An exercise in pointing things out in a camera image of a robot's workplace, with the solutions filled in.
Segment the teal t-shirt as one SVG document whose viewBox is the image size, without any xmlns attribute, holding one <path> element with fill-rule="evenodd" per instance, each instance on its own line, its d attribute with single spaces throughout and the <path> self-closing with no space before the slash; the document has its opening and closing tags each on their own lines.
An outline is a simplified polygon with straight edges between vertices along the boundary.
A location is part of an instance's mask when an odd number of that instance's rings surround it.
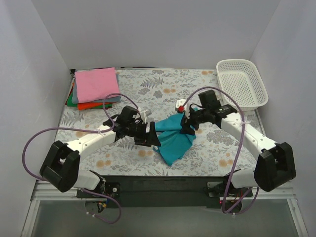
<svg viewBox="0 0 316 237">
<path fill-rule="evenodd" d="M 156 132 L 160 133 L 158 139 L 161 146 L 153 148 L 153 150 L 161 155 L 168 166 L 182 159 L 196 139 L 195 135 L 187 135 L 180 132 L 182 117 L 183 114 L 176 113 L 155 123 Z"/>
</svg>

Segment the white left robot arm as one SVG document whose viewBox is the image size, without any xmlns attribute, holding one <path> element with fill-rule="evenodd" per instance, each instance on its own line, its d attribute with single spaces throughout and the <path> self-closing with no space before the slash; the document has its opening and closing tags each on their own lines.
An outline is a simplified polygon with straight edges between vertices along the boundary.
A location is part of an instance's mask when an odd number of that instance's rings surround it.
<svg viewBox="0 0 316 237">
<path fill-rule="evenodd" d="M 126 136 L 134 138 L 136 145 L 160 146 L 153 121 L 147 123 L 134 116 L 124 118 L 122 115 L 115 115 L 103 122 L 96 133 L 89 133 L 67 143 L 54 142 L 39 173 L 62 193 L 71 188 L 84 188 L 93 197 L 101 197 L 105 191 L 105 178 L 94 171 L 81 170 L 80 162 L 100 148 Z"/>
</svg>

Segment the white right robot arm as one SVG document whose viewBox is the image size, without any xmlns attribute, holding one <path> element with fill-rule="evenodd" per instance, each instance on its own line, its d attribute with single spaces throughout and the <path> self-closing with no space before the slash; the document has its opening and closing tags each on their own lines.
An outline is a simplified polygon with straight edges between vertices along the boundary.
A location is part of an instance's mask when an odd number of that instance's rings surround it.
<svg viewBox="0 0 316 237">
<path fill-rule="evenodd" d="M 193 135 L 200 124 L 215 124 L 240 141 L 256 159 L 254 169 L 234 171 L 228 177 L 223 184 L 227 195 L 235 196 L 242 188 L 250 187 L 270 192 L 296 177 L 293 150 L 288 143 L 277 143 L 245 123 L 233 106 L 221 105 L 213 90 L 200 93 L 199 99 L 198 110 L 187 100 L 176 102 L 177 112 L 183 114 L 181 133 Z"/>
</svg>

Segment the floral patterned table mat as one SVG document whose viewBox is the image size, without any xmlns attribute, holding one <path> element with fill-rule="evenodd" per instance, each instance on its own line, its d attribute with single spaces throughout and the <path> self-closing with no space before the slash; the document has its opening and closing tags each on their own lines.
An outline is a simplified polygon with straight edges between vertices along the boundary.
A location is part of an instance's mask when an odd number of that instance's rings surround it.
<svg viewBox="0 0 316 237">
<path fill-rule="evenodd" d="M 214 70 L 193 69 L 132 69 L 117 70 L 118 85 L 123 94 L 108 114 L 119 114 L 126 105 L 150 109 L 148 121 L 156 124 L 162 138 L 161 147 L 137 146 L 133 138 L 125 137 L 104 146 L 80 163 L 82 170 L 93 170 L 101 175 L 148 176 L 223 176 L 235 169 L 252 169 L 256 165 L 253 155 L 238 148 L 238 141 L 217 126 L 201 124 L 195 136 L 189 136 L 186 153 L 172 165 L 166 160 L 166 150 L 179 147 L 181 115 L 176 114 L 179 99 L 199 104 L 196 90 L 204 86 L 217 87 Z"/>
</svg>

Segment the white perforated plastic basket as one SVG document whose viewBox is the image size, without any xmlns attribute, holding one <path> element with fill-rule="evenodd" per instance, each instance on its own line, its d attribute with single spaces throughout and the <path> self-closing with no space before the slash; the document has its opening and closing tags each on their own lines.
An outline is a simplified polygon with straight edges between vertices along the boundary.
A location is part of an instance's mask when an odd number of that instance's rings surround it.
<svg viewBox="0 0 316 237">
<path fill-rule="evenodd" d="M 268 94 L 255 64 L 245 59 L 221 60 L 216 65 L 222 91 L 243 111 L 253 111 L 268 102 Z"/>
</svg>

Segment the pink folded t-shirt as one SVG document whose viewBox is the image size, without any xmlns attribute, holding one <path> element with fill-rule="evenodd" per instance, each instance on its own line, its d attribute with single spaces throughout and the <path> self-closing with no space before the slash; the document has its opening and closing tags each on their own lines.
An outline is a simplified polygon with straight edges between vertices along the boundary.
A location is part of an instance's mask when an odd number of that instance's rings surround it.
<svg viewBox="0 0 316 237">
<path fill-rule="evenodd" d="M 115 68 L 75 72 L 79 103 L 104 99 L 112 93 L 120 93 Z"/>
</svg>

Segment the green folded t-shirt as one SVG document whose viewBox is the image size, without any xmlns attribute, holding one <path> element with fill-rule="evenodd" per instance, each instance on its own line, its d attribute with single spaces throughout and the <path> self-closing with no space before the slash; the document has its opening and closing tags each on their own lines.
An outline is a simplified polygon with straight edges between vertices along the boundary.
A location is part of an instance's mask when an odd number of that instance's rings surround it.
<svg viewBox="0 0 316 237">
<path fill-rule="evenodd" d="M 69 107 L 77 107 L 78 106 L 78 98 L 74 96 L 74 94 L 71 92 L 68 96 L 68 99 L 66 101 L 66 105 Z"/>
</svg>

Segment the aluminium front frame rail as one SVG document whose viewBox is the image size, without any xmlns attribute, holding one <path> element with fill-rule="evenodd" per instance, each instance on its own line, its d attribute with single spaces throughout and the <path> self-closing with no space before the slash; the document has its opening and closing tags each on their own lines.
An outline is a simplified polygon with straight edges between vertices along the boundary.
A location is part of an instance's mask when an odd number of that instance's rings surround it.
<svg viewBox="0 0 316 237">
<path fill-rule="evenodd" d="M 54 186 L 52 186 L 48 182 L 38 181 L 35 183 L 35 187 L 33 193 L 31 195 L 31 205 L 29 208 L 29 212 L 26 217 L 26 221 L 24 227 L 22 229 L 21 236 L 23 237 L 30 237 L 32 233 L 32 228 L 35 223 L 35 218 L 38 213 L 39 205 L 41 201 L 44 200 L 74 200 L 74 201 L 82 201 L 88 200 L 92 201 L 94 197 L 77 197 L 77 189 L 71 188 L 69 191 L 65 193 L 59 192 Z M 269 193 L 259 190 L 257 195 L 257 200 L 260 199 L 284 199 L 287 201 L 290 213 L 292 215 L 292 219 L 297 230 L 297 234 L 300 237 L 307 237 L 308 232 L 303 221 L 297 197 L 294 194 L 294 189 L 291 186 L 291 183 L 282 185 L 280 188 L 277 188 Z"/>
</svg>

